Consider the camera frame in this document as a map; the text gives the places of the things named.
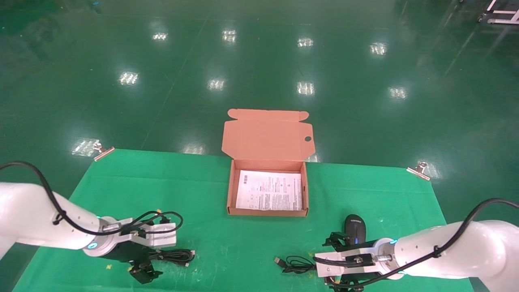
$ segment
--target computer mouse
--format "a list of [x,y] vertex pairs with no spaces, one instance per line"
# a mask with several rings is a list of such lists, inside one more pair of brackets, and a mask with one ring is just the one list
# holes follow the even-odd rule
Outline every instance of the computer mouse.
[[344,233],[350,238],[350,245],[366,242],[366,224],[360,216],[351,214],[344,222]]

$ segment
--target green mat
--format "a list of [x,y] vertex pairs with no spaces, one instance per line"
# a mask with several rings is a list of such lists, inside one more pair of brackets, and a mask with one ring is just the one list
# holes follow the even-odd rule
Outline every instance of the green mat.
[[[431,184],[405,169],[315,163],[308,164],[307,218],[229,216],[229,168],[228,157],[130,150],[92,163],[72,202],[116,218],[177,211],[185,220],[177,247],[196,250],[196,259],[187,268],[154,262],[164,274],[141,285],[128,274],[128,264],[91,258],[81,250],[40,248],[15,292],[332,291],[314,273],[281,274],[274,257],[332,251],[321,244],[351,213],[366,221],[368,240],[445,224]],[[468,279],[411,276],[380,281],[365,291],[417,289],[472,291]]]

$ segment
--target open cardboard box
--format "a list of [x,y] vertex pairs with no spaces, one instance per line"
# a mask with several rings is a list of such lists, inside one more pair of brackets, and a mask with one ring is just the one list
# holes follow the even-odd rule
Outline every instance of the open cardboard box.
[[[312,125],[300,123],[307,112],[230,109],[234,121],[224,125],[222,151],[231,162],[227,212],[230,215],[293,216],[308,215],[308,181],[303,161],[316,151]],[[242,170],[301,174],[302,209],[250,210],[236,208],[238,181]]]

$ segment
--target box lid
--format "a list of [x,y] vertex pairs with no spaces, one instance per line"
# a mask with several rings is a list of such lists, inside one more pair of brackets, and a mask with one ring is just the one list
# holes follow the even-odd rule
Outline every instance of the box lid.
[[307,112],[230,109],[222,151],[234,159],[302,161],[316,151]]

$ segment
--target green floor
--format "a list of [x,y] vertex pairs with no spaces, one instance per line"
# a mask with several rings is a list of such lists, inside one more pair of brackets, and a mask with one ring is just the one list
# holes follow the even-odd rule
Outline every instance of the green floor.
[[[447,222],[461,220],[518,199],[519,27],[476,23],[486,4],[0,0],[0,162],[32,162],[69,196],[91,163],[79,141],[223,155],[229,108],[305,110],[312,161],[426,161]],[[480,218],[519,224],[500,207]],[[0,262],[2,292],[34,250]]]

